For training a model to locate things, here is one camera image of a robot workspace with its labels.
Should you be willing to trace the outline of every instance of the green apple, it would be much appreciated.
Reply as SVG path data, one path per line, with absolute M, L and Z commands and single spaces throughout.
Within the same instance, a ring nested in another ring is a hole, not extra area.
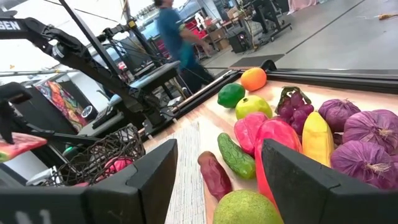
M 235 107 L 237 119 L 242 119 L 253 112 L 263 112 L 268 118 L 272 118 L 272 110 L 265 99 L 252 95 L 244 97 Z

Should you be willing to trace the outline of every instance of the black wire basket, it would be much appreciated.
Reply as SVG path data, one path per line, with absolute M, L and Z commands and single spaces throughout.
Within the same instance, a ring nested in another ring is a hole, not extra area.
M 42 186 L 87 186 L 98 183 L 145 155 L 136 127 L 126 126 L 81 151 Z

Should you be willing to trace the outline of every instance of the cardboard box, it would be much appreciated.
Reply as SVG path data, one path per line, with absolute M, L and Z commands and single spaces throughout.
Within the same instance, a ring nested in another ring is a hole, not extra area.
M 236 12 L 239 13 L 239 10 L 235 6 L 232 9 L 230 9 L 226 14 L 228 15 L 229 19 L 234 19 L 235 18 L 234 13 L 236 13 Z
M 212 40 L 218 40 L 220 38 L 225 38 L 225 33 L 224 31 L 220 28 L 217 30 L 214 30 L 213 32 L 210 32 L 210 38 Z

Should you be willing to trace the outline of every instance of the orange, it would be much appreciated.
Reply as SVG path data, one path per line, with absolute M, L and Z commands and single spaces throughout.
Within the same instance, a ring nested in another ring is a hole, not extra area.
M 267 83 L 267 74 L 261 68 L 250 68 L 241 77 L 241 84 L 247 91 L 254 91 L 262 88 Z

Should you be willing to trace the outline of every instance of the dark pants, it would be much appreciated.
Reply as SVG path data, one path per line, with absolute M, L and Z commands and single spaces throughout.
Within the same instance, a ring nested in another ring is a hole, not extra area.
M 178 79 L 178 82 L 182 87 L 187 87 L 192 94 L 199 91 L 202 85 L 208 85 L 215 80 L 214 77 L 198 63 L 189 68 L 182 68 L 180 76 L 183 82 L 181 82 L 180 79 Z

